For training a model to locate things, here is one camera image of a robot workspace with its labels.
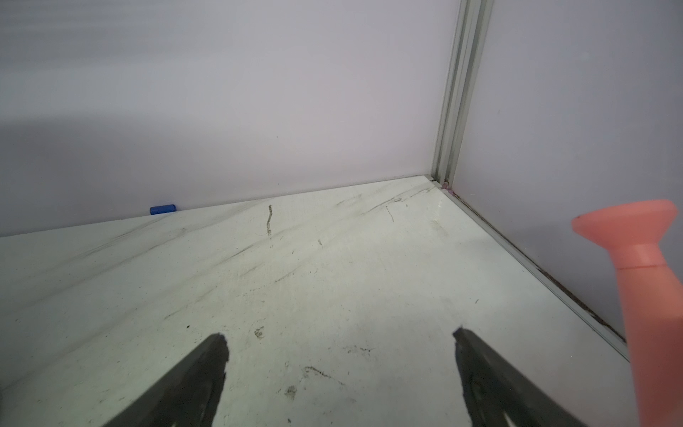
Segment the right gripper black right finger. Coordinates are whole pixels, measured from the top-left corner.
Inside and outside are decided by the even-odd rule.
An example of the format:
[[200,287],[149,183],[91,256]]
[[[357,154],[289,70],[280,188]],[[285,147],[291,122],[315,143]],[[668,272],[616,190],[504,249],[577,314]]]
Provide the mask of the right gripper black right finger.
[[462,396],[473,426],[583,426],[473,331],[453,333]]

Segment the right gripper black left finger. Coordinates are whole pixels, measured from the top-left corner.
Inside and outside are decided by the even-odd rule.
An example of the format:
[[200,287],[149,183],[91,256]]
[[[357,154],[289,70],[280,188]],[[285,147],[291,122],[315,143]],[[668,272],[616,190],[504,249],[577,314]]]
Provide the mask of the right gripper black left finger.
[[211,426],[229,362],[223,334],[211,334],[108,426]]

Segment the small blue clip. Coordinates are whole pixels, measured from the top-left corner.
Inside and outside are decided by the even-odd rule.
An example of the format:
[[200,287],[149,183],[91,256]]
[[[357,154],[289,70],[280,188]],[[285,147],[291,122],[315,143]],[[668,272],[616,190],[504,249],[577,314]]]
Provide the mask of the small blue clip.
[[174,213],[177,211],[176,205],[163,205],[163,206],[151,206],[149,209],[150,215],[164,215],[169,213]]

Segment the pink plastic watering can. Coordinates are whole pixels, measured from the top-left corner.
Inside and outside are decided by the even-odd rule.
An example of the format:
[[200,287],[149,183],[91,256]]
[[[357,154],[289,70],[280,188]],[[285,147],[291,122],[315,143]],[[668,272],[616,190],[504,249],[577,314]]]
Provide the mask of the pink plastic watering can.
[[682,285],[659,247],[678,214],[669,200],[585,213],[575,233],[615,267],[640,424],[682,424]]

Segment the aluminium frame corner post right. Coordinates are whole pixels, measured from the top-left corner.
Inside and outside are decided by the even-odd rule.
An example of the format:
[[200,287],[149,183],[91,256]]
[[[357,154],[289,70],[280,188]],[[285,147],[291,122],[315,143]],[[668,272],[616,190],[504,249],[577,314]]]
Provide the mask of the aluminium frame corner post right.
[[430,172],[432,179],[443,187],[451,187],[455,179],[493,6],[494,0],[460,3]]

